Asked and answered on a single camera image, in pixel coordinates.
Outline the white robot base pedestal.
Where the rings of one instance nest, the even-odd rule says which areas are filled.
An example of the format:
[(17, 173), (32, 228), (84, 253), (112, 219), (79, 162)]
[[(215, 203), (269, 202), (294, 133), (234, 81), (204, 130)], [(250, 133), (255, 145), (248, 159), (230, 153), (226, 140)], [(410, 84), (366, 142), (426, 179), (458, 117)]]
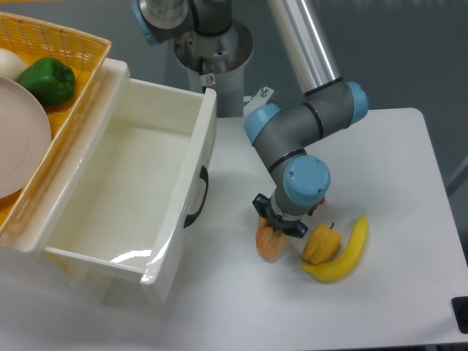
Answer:
[(217, 37), (190, 31), (174, 40), (175, 57), (186, 69), (189, 87), (216, 91), (218, 117), (244, 117), (269, 102), (274, 90), (261, 87), (256, 94), (244, 92), (244, 68), (253, 52), (248, 28), (238, 20)]

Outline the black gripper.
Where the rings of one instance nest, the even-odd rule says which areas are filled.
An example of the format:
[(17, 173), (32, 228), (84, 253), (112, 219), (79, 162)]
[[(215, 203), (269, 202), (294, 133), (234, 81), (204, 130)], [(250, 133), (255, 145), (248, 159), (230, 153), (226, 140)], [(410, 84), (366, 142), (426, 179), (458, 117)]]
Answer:
[(294, 238), (302, 238), (308, 231), (308, 227), (300, 220), (287, 220), (282, 214), (277, 214), (273, 210), (273, 199), (267, 198), (259, 193), (252, 201), (252, 205), (260, 218), (266, 220), (267, 224), (277, 231)]

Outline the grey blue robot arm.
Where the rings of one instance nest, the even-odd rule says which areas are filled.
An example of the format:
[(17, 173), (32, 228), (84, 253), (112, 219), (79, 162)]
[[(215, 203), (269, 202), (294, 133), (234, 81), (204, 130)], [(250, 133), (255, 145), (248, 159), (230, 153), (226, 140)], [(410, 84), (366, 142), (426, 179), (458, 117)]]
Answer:
[(253, 51), (248, 28), (234, 19), (230, 1), (134, 1), (147, 42), (172, 41), (196, 92), (217, 94), (221, 116), (244, 115), (244, 131), (276, 188), (258, 195), (260, 217), (285, 235), (302, 238), (310, 214), (331, 182), (327, 166), (306, 147), (360, 121), (369, 110), (363, 89), (343, 80), (310, 1), (270, 1), (280, 38), (304, 101), (283, 111), (273, 103), (244, 102), (243, 69)]

